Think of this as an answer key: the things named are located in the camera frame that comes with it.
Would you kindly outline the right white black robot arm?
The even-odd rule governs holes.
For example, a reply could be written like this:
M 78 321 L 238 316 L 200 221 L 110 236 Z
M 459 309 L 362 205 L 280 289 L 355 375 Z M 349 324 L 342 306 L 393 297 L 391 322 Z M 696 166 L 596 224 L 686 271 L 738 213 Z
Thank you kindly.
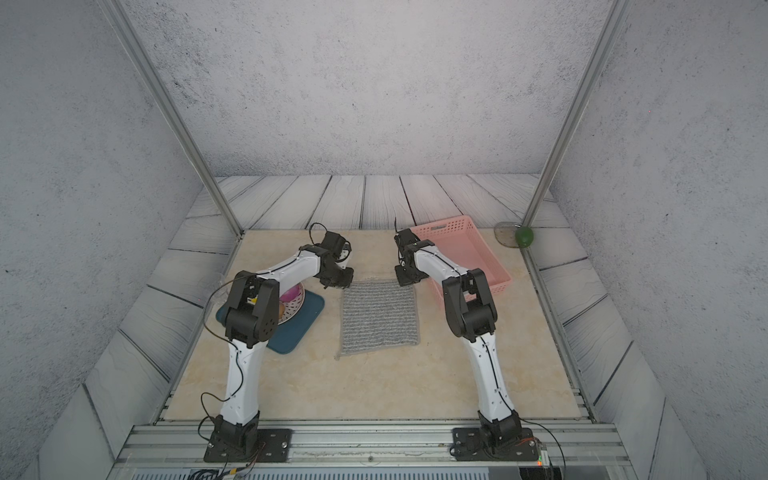
M 397 232 L 395 273 L 401 286 L 431 279 L 442 288 L 446 322 L 462 340 L 478 394 L 483 446 L 494 451 L 523 437 L 522 422 L 508 394 L 496 348 L 498 311 L 485 272 L 468 269 L 409 229 Z

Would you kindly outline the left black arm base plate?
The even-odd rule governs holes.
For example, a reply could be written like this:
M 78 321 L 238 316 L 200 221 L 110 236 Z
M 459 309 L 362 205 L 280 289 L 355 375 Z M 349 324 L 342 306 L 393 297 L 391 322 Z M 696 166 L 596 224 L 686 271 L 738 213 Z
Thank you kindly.
M 214 432 L 203 455 L 205 463 L 285 463 L 291 429 L 251 430 L 242 434 Z

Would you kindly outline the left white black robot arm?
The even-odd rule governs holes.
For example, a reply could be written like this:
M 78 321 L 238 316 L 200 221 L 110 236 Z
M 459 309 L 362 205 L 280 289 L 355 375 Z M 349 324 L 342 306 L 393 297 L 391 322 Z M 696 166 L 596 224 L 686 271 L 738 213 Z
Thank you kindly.
M 256 456 L 260 417 L 259 381 L 264 353 L 279 324 L 280 297 L 301 282 L 316 278 L 325 287 L 347 288 L 354 270 L 347 265 L 352 247 L 335 232 L 319 243 L 299 247 L 290 258 L 258 272 L 241 271 L 222 307 L 224 334 L 229 347 L 229 369 L 220 413 L 207 414 L 213 431 L 207 441 L 206 460 L 251 459 Z

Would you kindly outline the grey striped square dishcloth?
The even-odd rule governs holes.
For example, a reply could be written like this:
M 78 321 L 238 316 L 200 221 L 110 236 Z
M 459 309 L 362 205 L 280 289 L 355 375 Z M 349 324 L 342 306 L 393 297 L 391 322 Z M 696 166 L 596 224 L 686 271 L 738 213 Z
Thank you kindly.
M 340 346 L 336 358 L 420 343 L 416 290 L 394 279 L 366 279 L 341 299 Z

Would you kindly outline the pink plastic basket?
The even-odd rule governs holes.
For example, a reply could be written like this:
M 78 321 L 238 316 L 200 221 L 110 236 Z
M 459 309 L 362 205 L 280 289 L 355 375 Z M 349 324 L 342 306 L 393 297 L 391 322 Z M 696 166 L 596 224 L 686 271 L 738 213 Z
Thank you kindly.
M 441 253 L 463 267 L 480 268 L 494 297 L 503 293 L 512 277 L 489 247 L 469 216 L 462 215 L 418 225 L 411 231 L 432 241 Z

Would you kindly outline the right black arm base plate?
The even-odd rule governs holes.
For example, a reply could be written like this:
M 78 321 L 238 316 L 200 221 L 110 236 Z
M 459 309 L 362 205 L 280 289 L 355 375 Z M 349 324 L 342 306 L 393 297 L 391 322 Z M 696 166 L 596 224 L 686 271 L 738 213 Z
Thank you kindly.
M 509 438 L 482 428 L 454 428 L 452 439 L 449 454 L 457 461 L 542 461 L 538 439 L 528 428 Z

